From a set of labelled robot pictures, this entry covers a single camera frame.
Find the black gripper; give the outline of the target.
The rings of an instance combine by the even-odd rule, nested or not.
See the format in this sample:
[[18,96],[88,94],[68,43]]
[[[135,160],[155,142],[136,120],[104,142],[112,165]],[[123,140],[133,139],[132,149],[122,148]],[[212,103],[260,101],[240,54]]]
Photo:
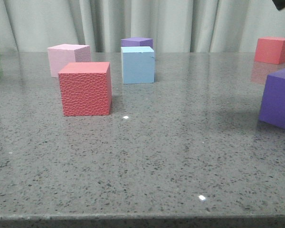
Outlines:
[[283,10],[285,8],[285,0],[272,0],[277,10]]

